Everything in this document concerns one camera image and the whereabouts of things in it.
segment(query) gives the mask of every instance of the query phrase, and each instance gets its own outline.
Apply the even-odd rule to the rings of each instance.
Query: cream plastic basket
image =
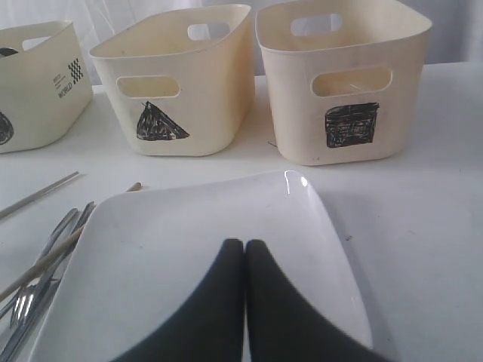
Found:
[[[25,51],[27,40],[45,38]],[[0,153],[34,149],[61,138],[93,92],[71,21],[0,30]]]
[[[295,36],[301,18],[337,31]],[[305,165],[384,158],[414,117],[430,20],[395,0],[299,1],[257,15],[280,153]]]
[[[144,155],[209,155],[228,146],[254,98],[251,8],[221,5],[149,17],[91,56],[131,147]],[[192,40],[196,24],[226,23]]]

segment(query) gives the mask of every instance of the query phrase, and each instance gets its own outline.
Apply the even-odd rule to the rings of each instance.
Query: white table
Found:
[[[381,161],[301,167],[278,153],[264,77],[233,144],[205,158],[131,151],[102,87],[55,144],[0,155],[0,209],[74,170],[83,177],[0,221],[0,287],[30,266],[71,207],[136,181],[170,188],[293,169],[331,215],[371,322],[393,360],[483,359],[483,64],[426,66],[407,148]],[[26,360],[25,351],[20,360]]]

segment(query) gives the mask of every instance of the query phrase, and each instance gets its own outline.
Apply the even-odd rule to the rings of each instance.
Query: square white plate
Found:
[[[161,325],[195,289],[222,241],[264,240],[325,317],[371,347],[346,254],[319,196],[279,171],[115,196],[85,227],[31,362],[106,362]],[[244,360],[249,361],[245,340]]]

